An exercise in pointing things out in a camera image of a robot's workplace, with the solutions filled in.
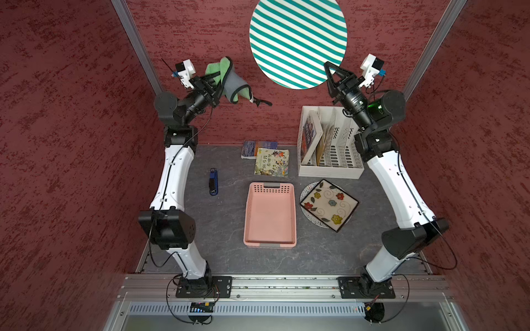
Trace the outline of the green microfibre cloth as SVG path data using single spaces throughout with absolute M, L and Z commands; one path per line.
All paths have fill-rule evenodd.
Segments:
M 217 63 L 208 64 L 205 74 L 213 78 L 214 86 L 219 90 L 218 95 L 226 97 L 231 104 L 237 104 L 243 98 L 256 106 L 273 105 L 254 95 L 250 85 L 236 73 L 234 62 L 230 57 L 223 57 Z

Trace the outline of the green white striped plate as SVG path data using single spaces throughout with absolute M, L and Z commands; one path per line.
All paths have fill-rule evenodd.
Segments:
M 326 62 L 342 63 L 346 19 L 336 1 L 259 1 L 249 42 L 255 62 L 270 80 L 306 90 L 326 81 Z

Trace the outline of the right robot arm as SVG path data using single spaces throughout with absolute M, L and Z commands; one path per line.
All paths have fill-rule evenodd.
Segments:
M 370 102 L 362 92 L 363 78 L 331 62 L 324 63 L 324 72 L 330 97 L 342 105 L 344 115 L 359 128 L 354 136 L 358 154 L 378 178 L 396 215 L 397 226 L 382 233 L 382 248 L 360 276 L 344 287 L 356 298 L 378 299 L 389 290 L 393 273 L 440 238 L 449 224 L 423 201 L 390 131 L 405 118 L 404 95 L 385 90 L 380 98 Z

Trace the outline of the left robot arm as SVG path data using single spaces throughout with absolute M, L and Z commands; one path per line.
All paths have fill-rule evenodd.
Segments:
M 155 197 L 149 209 L 140 212 L 138 222 L 148 237 L 148 249 L 158 246 L 181 268 L 178 292 L 199 297 L 213 295 L 214 289 L 211 269 L 195 244 L 195 220 L 184 208 L 186 181 L 200 133 L 191 121 L 218 105 L 222 85 L 213 74 L 193 77 L 190 85 L 184 99 L 162 92 L 154 100 L 164 124 L 164 167 Z

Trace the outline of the dark blue book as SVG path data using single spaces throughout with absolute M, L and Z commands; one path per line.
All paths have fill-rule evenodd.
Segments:
M 242 159 L 256 159 L 260 148 L 277 149 L 277 142 L 245 141 L 242 146 Z

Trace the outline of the yellow cover comic book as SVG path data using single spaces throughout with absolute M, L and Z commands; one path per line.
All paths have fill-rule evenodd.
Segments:
M 335 125 L 326 124 L 323 126 L 323 134 L 316 148 L 316 166 L 321 166 L 326 147 L 333 139 Z

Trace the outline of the white file organiser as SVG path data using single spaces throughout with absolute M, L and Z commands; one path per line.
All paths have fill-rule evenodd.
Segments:
M 315 110 L 319 114 L 322 129 L 326 124 L 335 125 L 333 139 L 326 147 L 321 166 L 316 166 L 316 152 L 313 154 L 311 164 L 301 164 L 302 124 L 310 110 Z M 357 124 L 352 118 L 343 114 L 342 107 L 304 106 L 298 131 L 298 175 L 301 177 L 359 179 L 364 171 L 364 165 L 355 146 L 357 130 Z

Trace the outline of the floral cover book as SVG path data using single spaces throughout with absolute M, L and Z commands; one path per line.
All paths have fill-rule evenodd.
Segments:
M 289 151 L 259 148 L 255 162 L 255 175 L 287 177 Z

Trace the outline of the left corner aluminium profile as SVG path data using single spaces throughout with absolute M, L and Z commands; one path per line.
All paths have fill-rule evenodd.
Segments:
M 139 59 L 139 62 L 144 69 L 147 79 L 156 95 L 162 93 L 164 88 L 160 82 L 160 78 L 156 73 L 153 62 L 149 57 L 148 51 L 142 41 L 139 30 L 134 22 L 133 15 L 125 0 L 112 0 L 111 3 L 118 15 L 122 27 L 124 28 L 127 37 L 132 45 L 132 48 Z

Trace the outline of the corner aluminium profile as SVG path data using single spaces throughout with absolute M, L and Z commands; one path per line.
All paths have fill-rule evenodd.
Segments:
M 429 41 L 425 46 L 425 49 L 423 50 L 418 62 L 415 65 L 415 68 L 413 69 L 405 84 L 403 93 L 407 101 L 411 98 L 415 88 L 418 86 L 422 77 L 426 73 L 428 67 L 436 56 L 445 38 L 449 34 L 449 31 L 451 30 L 455 21 L 458 19 L 466 3 L 466 0 L 451 0 L 448 3 L 444 13 L 440 18 L 440 21 L 434 29 Z
M 112 0 L 111 3 L 118 15 L 122 27 L 124 28 L 127 37 L 132 45 L 132 48 L 139 59 L 139 62 L 144 69 L 147 79 L 156 95 L 162 93 L 164 88 L 160 82 L 160 78 L 156 73 L 153 62 L 149 57 L 148 51 L 142 41 L 139 30 L 134 22 L 133 15 L 125 0 Z

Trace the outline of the right corner aluminium profile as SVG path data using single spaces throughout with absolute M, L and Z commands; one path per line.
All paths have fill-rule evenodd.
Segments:
M 425 49 L 423 50 L 418 62 L 415 65 L 415 68 L 413 69 L 405 84 L 403 93 L 407 101 L 411 98 L 415 88 L 418 86 L 422 77 L 426 73 L 428 67 L 436 56 L 445 38 L 449 34 L 449 31 L 451 30 L 455 21 L 458 19 L 466 3 L 466 0 L 451 0 L 448 3 L 444 13 L 440 18 L 440 21 L 434 29 L 429 41 L 425 46 Z

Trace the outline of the pink plastic basket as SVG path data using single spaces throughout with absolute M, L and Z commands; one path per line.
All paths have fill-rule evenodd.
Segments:
M 291 183 L 253 182 L 249 186 L 244 244 L 291 249 L 297 244 L 295 190 Z

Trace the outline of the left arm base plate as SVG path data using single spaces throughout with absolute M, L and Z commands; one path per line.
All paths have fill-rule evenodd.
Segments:
M 181 279 L 175 297 L 179 299 L 227 299 L 231 296 L 233 277 L 205 276 L 201 279 Z

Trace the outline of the aluminium mounting rail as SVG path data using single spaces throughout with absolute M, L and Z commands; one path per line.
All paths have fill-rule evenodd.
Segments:
M 342 299 L 335 274 L 233 274 L 230 298 L 226 302 L 294 301 L 340 302 L 372 301 Z M 391 280 L 395 299 L 376 302 L 452 302 L 453 291 L 441 275 L 398 275 Z M 178 280 L 172 274 L 128 274 L 117 299 L 122 301 L 181 301 L 175 293 Z

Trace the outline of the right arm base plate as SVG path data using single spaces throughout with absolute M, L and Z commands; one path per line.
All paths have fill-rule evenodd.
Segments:
M 342 299 L 395 299 L 396 294 L 390 280 L 372 281 L 369 277 L 338 277 Z

